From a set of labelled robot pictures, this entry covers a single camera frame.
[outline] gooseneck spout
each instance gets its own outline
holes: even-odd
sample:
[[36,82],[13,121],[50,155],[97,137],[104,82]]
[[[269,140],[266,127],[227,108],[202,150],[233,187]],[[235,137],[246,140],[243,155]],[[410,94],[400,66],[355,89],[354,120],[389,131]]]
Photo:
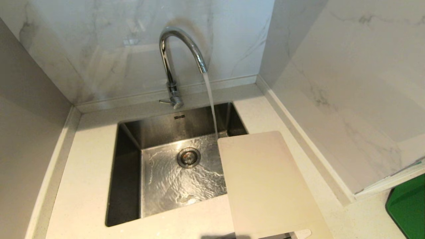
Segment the gooseneck spout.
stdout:
[[167,38],[171,36],[179,38],[180,40],[182,40],[182,42],[186,44],[186,46],[192,52],[192,55],[196,60],[196,64],[198,65],[201,74],[207,72],[207,66],[205,65],[204,58],[202,57],[201,51],[199,50],[198,46],[186,32],[177,27],[166,27],[162,31],[161,36],[159,38],[159,48],[161,49],[165,73],[168,77],[167,87],[168,92],[170,93],[170,100],[160,100],[160,102],[172,104],[174,109],[178,109],[183,106],[183,101],[181,100],[180,92],[177,89],[177,82],[174,80],[173,74],[171,73],[170,61],[167,56]]

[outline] kitchen sink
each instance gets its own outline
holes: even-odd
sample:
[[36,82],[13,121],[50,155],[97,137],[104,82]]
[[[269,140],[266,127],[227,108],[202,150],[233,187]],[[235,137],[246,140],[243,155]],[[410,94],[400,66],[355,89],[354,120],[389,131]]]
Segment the kitchen sink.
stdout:
[[[218,137],[247,134],[231,102],[214,106]],[[227,193],[211,107],[120,123],[106,226]]]

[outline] white countertop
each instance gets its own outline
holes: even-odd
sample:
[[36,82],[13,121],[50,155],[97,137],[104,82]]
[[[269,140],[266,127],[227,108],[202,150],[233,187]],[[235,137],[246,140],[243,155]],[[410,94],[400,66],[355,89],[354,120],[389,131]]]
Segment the white countertop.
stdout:
[[[385,211],[388,191],[341,206],[256,85],[213,91],[213,96],[215,103],[234,102],[250,134],[281,132],[334,238],[404,238]],[[181,110],[197,108],[208,105],[208,96],[206,93],[189,95],[184,101]],[[47,239],[200,239],[234,231],[227,195],[113,227],[105,226],[117,124],[172,111],[169,105],[155,101],[81,117],[56,196]]]

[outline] white cutting board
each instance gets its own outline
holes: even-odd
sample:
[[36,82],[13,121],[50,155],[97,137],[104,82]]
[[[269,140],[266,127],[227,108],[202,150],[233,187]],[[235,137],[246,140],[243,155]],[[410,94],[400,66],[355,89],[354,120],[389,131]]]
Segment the white cutting board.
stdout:
[[310,229],[332,235],[283,137],[277,131],[218,140],[238,239]]

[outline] drain strainer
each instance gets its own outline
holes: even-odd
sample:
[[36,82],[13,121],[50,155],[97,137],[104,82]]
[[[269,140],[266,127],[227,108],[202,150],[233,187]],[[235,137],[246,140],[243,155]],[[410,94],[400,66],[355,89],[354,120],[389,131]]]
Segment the drain strainer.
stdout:
[[185,148],[177,155],[178,165],[184,168],[193,168],[200,160],[201,154],[196,148]]

